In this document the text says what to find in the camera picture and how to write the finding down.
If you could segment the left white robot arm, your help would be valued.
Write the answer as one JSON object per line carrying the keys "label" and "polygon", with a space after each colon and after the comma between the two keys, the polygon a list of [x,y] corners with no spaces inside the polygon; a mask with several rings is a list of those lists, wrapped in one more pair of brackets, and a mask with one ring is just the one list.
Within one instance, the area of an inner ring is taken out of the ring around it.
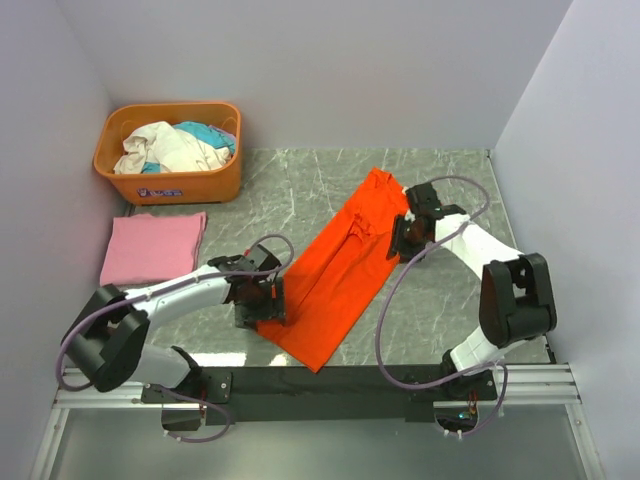
{"label": "left white robot arm", "polygon": [[285,319],[284,268],[266,247],[219,256],[193,272],[144,288],[109,284],[94,292],[61,341],[69,358],[99,392],[128,380],[159,386],[176,401],[206,396],[202,367],[182,347],[155,347],[149,333],[192,312],[230,304],[239,328]]}

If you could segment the orange t shirt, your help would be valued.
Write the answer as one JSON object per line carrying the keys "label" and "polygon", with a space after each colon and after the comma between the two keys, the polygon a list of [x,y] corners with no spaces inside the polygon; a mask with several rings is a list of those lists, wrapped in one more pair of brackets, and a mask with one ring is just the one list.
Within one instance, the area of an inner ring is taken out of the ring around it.
{"label": "orange t shirt", "polygon": [[401,184],[372,169],[284,274],[286,323],[261,322],[257,333],[319,372],[398,264],[387,253],[407,210]]}

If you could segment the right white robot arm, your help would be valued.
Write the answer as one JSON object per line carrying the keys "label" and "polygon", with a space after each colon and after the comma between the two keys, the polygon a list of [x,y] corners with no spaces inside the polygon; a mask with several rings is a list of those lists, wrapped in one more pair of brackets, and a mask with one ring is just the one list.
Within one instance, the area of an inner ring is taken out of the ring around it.
{"label": "right white robot arm", "polygon": [[408,210],[394,219],[388,258],[403,275],[427,255],[444,248],[480,281],[478,325],[443,356],[439,379],[425,383],[460,399],[474,386],[473,375],[497,365],[514,348],[557,326],[549,267],[539,253],[509,247],[476,223],[478,212],[443,204],[432,183],[403,191]]}

